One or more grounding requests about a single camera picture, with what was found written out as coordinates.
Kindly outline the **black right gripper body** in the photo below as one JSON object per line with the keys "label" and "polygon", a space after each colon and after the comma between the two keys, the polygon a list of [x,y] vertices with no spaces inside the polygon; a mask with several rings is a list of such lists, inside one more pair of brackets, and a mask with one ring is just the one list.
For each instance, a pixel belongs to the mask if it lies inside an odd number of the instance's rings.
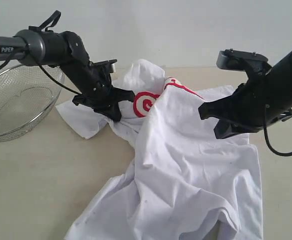
{"label": "black right gripper body", "polygon": [[246,84],[233,95],[236,119],[225,121],[261,128],[272,125],[292,108],[292,74],[268,74],[259,83]]}

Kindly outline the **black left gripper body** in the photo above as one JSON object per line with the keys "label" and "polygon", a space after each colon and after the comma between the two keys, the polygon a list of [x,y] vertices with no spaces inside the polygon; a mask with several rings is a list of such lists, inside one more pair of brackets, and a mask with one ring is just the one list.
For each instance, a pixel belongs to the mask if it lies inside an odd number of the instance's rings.
{"label": "black left gripper body", "polygon": [[112,85],[111,74],[108,72],[73,72],[72,83],[80,93],[72,102],[83,105],[96,112],[118,112],[119,91]]}

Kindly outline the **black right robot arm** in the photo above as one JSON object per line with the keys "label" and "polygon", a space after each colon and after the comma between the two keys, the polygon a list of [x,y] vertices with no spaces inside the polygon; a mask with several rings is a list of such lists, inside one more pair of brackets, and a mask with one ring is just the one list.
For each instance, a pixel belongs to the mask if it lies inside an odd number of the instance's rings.
{"label": "black right robot arm", "polygon": [[247,81],[232,95],[203,103],[200,118],[217,118],[217,139],[256,133],[288,116],[292,108],[292,51],[271,66],[255,52],[222,50],[216,65],[222,70],[245,72]]}

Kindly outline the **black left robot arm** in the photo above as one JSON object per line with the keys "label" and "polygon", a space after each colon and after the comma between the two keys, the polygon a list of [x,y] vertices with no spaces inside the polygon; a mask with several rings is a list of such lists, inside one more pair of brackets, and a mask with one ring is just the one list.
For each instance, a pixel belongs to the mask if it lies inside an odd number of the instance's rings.
{"label": "black left robot arm", "polygon": [[115,122],[122,117],[119,103],[133,102],[135,97],[133,91],[112,85],[117,60],[90,61],[81,38],[71,31],[25,29],[14,37],[0,36],[0,70],[11,60],[28,67],[60,68],[78,89],[73,98],[75,105],[89,107]]}

